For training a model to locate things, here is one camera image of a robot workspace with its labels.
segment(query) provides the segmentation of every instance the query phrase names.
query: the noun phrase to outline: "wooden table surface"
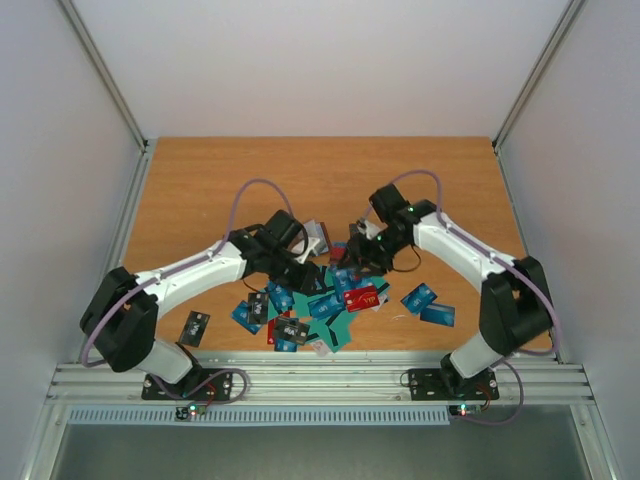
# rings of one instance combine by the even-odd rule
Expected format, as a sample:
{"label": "wooden table surface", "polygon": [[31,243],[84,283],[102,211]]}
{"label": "wooden table surface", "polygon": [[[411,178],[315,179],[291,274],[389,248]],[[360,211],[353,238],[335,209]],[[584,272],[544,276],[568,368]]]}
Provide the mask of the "wooden table surface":
{"label": "wooden table surface", "polygon": [[[348,224],[360,217],[368,197],[396,175],[427,168],[441,177],[444,211],[480,240],[516,257],[524,254],[498,164],[487,138],[162,138],[159,140],[129,243],[125,266],[150,270],[199,252],[224,233],[233,197],[248,179],[264,177],[287,194],[301,221],[323,221],[331,241],[346,241]],[[398,183],[409,201],[435,201],[427,176]],[[240,201],[235,227],[264,223],[280,197],[265,185],[250,187]],[[377,220],[372,214],[371,220]],[[412,273],[390,273],[391,302],[365,311],[351,326],[355,350],[452,350],[478,329],[479,295],[439,259],[422,253]],[[415,264],[411,250],[396,267]],[[247,279],[262,288],[266,279]],[[456,308],[454,328],[421,322],[400,299],[424,282],[438,303]],[[230,313],[248,290],[241,282],[223,285],[178,306],[157,327],[158,336],[177,341],[191,310],[211,315],[200,345],[208,350],[267,350],[266,328],[256,336]],[[549,345],[546,336],[530,346]]]}

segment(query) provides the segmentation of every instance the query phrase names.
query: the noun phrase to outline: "cable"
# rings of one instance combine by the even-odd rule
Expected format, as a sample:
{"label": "cable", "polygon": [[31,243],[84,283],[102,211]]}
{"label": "cable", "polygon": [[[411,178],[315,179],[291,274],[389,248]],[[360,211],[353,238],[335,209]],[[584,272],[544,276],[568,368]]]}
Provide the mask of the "cable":
{"label": "cable", "polygon": [[171,275],[175,275],[195,265],[199,265],[200,263],[209,261],[210,258],[213,258],[218,253],[220,253],[224,245],[227,243],[227,240],[229,240],[229,234],[233,229],[233,221],[235,220],[235,217],[236,217],[236,211],[238,210],[238,203],[240,202],[240,197],[242,197],[242,194],[244,193],[244,191],[254,183],[263,183],[265,185],[269,185],[273,187],[275,191],[278,192],[278,194],[282,197],[282,200],[284,200],[284,203],[287,206],[287,210],[289,211],[289,214],[293,217],[293,209],[291,208],[289,199],[287,199],[287,196],[280,189],[280,187],[278,187],[278,185],[273,183],[271,180],[267,180],[265,178],[253,178],[247,181],[244,185],[242,185],[242,187],[240,187],[240,189],[236,193],[235,198],[233,199],[233,203],[231,204],[231,213],[229,214],[229,221],[227,222],[227,228],[224,232],[224,235],[222,236],[222,240],[218,242],[218,246],[214,248],[213,251],[210,253],[206,252],[203,255],[198,256],[188,262],[185,262],[180,265],[176,265],[175,267],[170,268],[166,271],[160,271],[159,278],[152,277],[149,280],[141,283],[140,285],[137,285],[132,290],[128,291],[125,295],[123,295],[122,298],[120,298],[116,303],[114,303],[113,306],[107,311],[107,313],[100,319],[96,327],[93,329],[93,332],[91,332],[91,334],[89,335],[89,338],[87,338],[87,343],[85,344],[82,350],[82,356],[81,356],[82,365],[84,365],[87,368],[91,368],[91,367],[96,367],[98,365],[103,365],[104,363],[106,363],[105,360],[97,360],[95,362],[89,362],[89,353],[91,352],[91,348],[93,347],[96,339],[98,338],[98,336],[100,335],[104,327],[113,318],[116,312],[118,312],[120,308],[122,308],[122,306],[129,301],[130,298],[132,298],[133,296],[135,296],[137,293],[141,292],[145,288],[153,285],[155,282],[159,282],[161,280],[164,280],[167,277],[170,277]]}
{"label": "cable", "polygon": [[391,269],[392,271],[398,272],[398,273],[411,273],[411,272],[415,272],[418,268],[420,268],[420,265],[422,265],[422,257],[420,256],[420,253],[416,250],[416,247],[414,245],[411,245],[411,250],[413,250],[413,253],[416,254],[416,257],[418,257],[418,264],[415,267],[409,268],[408,270],[401,270],[396,267],[392,267]]}
{"label": "cable", "polygon": [[260,292],[260,290],[258,290],[257,288],[252,287],[251,285],[249,285],[245,279],[242,279],[242,283],[244,283],[244,286],[247,287],[249,290],[251,290],[252,292],[256,292],[256,293],[262,293]]}
{"label": "cable", "polygon": [[205,411],[207,408],[211,406],[211,404],[213,403],[213,399],[216,396],[216,387],[214,387],[210,383],[207,383],[207,387],[209,387],[209,391],[211,392],[211,395],[209,395],[209,400],[207,400],[207,404],[204,406]]}
{"label": "cable", "polygon": [[230,403],[235,403],[242,400],[244,396],[247,394],[247,390],[249,390],[249,375],[247,375],[247,372],[239,368],[224,368],[222,370],[218,370],[216,373],[209,375],[206,380],[204,380],[197,387],[195,387],[194,389],[192,389],[190,392],[186,393],[182,397],[180,395],[176,395],[175,393],[170,392],[160,377],[156,375],[149,375],[149,376],[153,378],[153,380],[158,384],[158,387],[160,387],[160,390],[162,390],[167,397],[172,398],[173,400],[188,400],[191,395],[196,393],[205,385],[208,385],[209,383],[211,383],[211,380],[213,380],[216,377],[219,377],[220,375],[226,375],[227,373],[232,373],[232,374],[235,373],[239,375],[240,378],[242,378],[242,390],[235,397],[232,397],[229,400],[219,400],[213,403],[215,403],[216,405],[229,405]]}
{"label": "cable", "polygon": [[409,376],[409,371],[407,370],[406,372],[402,372],[402,374],[400,374],[400,386],[405,387],[405,388],[411,388],[411,385],[409,385],[408,383],[402,383],[402,377],[404,376]]}
{"label": "cable", "polygon": [[502,359],[499,363],[504,363],[507,367],[509,367],[509,369],[516,376],[516,380],[518,381],[518,390],[520,391],[520,401],[518,402],[518,406],[516,407],[515,411],[511,414],[511,416],[505,418],[504,420],[499,420],[497,422],[491,422],[489,420],[480,420],[479,418],[473,418],[469,416],[465,416],[465,417],[457,416],[454,418],[459,418],[460,420],[465,420],[467,422],[475,423],[477,425],[485,425],[488,427],[500,427],[503,425],[508,425],[512,423],[516,418],[518,418],[518,415],[520,415],[520,413],[522,412],[522,406],[524,405],[524,385],[522,384],[522,378],[520,377],[520,374],[518,373],[518,371],[513,367],[513,365],[511,365],[505,359]]}
{"label": "cable", "polygon": [[[469,245],[478,253],[490,259],[492,262],[496,262],[498,265],[500,265],[502,268],[507,270],[514,277],[516,277],[518,280],[524,283],[538,297],[538,299],[542,302],[544,307],[547,309],[547,312],[549,313],[549,317],[551,318],[551,323],[553,324],[553,328],[556,334],[555,341],[553,342],[552,347],[545,352],[536,352],[533,350],[525,350],[525,349],[520,349],[518,351],[521,353],[526,353],[528,355],[540,356],[540,357],[546,356],[550,353],[557,353],[558,345],[560,345],[563,342],[563,334],[562,334],[562,328],[560,326],[560,320],[558,319],[558,316],[556,314],[555,309],[553,308],[553,305],[551,304],[551,301],[531,280],[529,280],[526,276],[524,276],[521,272],[519,272],[513,265],[509,265],[500,257],[493,255],[493,252],[484,248],[482,245],[476,242],[473,238],[470,238],[464,232],[458,230],[457,228],[455,228],[453,225],[451,225],[444,219],[444,217],[442,216],[442,182],[440,181],[440,178],[438,177],[438,175],[432,172],[431,170],[424,170],[424,169],[409,170],[408,172],[405,172],[395,177],[393,180],[391,180],[391,182],[389,182],[389,184],[395,183],[402,178],[409,177],[411,175],[418,175],[418,174],[429,175],[436,182],[436,217],[438,219],[438,222],[440,222],[440,224],[443,227],[445,227],[447,231],[451,232],[452,235],[455,235],[456,237],[458,237],[464,243]],[[364,212],[363,218],[366,218],[371,213],[372,209],[373,209],[373,206],[369,205],[369,207],[367,207],[367,209]]]}
{"label": "cable", "polygon": [[482,393],[484,393],[484,396],[486,398],[484,405],[482,406],[481,410],[484,412],[485,410],[488,410],[489,407],[491,406],[491,394],[489,393],[489,391],[484,388],[481,384],[476,384],[476,388],[478,390],[480,390]]}

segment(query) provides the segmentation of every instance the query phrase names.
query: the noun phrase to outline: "metal base plate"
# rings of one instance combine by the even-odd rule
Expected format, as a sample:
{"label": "metal base plate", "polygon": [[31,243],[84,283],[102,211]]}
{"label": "metal base plate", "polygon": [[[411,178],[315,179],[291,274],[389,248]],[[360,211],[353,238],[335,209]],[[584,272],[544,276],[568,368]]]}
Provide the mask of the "metal base plate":
{"label": "metal base plate", "polygon": [[[439,368],[412,368],[407,371],[411,400],[486,400],[486,394],[473,386],[459,397],[453,397],[447,391],[440,377]],[[500,398],[496,376],[493,372],[485,370],[474,379],[475,384],[480,384],[489,393],[491,400]]]}
{"label": "metal base plate", "polygon": [[[220,370],[221,369],[219,368],[203,368],[202,371],[200,372],[200,378],[198,379],[198,383],[204,382],[207,378],[209,378],[209,376],[213,375],[214,373]],[[168,400],[168,401],[175,402],[175,399],[168,397],[162,391],[162,389],[158,386],[158,384],[154,381],[154,379],[151,378],[151,376],[149,375],[145,376],[145,384],[148,384],[147,380],[149,380],[149,382],[151,383],[151,386],[142,387],[142,395],[141,395],[142,400]],[[229,400],[231,395],[231,388],[233,387],[233,374],[227,373],[226,375],[219,375],[215,377],[213,380],[211,380],[209,384],[213,386],[213,388],[215,389],[215,394],[213,396],[214,402]],[[176,395],[179,394],[179,392],[173,391],[172,385],[165,384],[165,387],[170,392],[175,393]],[[191,401],[197,401],[197,402],[209,401],[211,400],[211,389],[203,387],[199,391],[191,395],[190,397],[185,398],[185,400],[191,400]]]}

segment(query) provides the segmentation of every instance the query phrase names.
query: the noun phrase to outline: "white wall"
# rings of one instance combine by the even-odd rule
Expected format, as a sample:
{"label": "white wall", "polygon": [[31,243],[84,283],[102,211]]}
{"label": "white wall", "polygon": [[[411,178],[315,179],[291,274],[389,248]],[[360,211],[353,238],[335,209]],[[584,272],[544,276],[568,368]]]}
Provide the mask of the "white wall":
{"label": "white wall", "polygon": [[504,148],[531,253],[638,478],[640,3],[589,0]]}
{"label": "white wall", "polygon": [[76,0],[148,137],[494,136],[566,0]]}
{"label": "white wall", "polygon": [[137,158],[56,2],[0,6],[0,478],[77,354]]}

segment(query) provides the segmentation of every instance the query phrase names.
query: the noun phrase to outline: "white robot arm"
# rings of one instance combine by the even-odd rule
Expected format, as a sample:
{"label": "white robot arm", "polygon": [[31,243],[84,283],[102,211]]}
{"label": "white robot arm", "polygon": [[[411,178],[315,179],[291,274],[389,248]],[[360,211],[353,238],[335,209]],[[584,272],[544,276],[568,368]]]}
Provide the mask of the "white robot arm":
{"label": "white robot arm", "polygon": [[480,293],[479,332],[441,362],[441,376],[452,395],[473,386],[474,377],[486,368],[552,327],[550,312],[530,288],[549,298],[537,260],[517,260],[491,248],[433,203],[409,204],[393,184],[377,190],[370,202],[387,226],[380,230],[360,220],[359,233],[347,243],[342,267],[384,275],[393,270],[399,250],[415,246],[443,260]]}
{"label": "white robot arm", "polygon": [[190,391],[202,377],[199,366],[180,346],[155,338],[157,321],[184,301],[254,272],[313,293],[319,269],[306,259],[315,244],[305,235],[301,254],[287,250],[299,232],[305,234],[302,224],[279,210],[266,225],[234,230],[223,244],[172,265],[135,275],[123,267],[112,270],[80,321],[89,346],[116,372],[143,370],[177,385],[178,394]]}

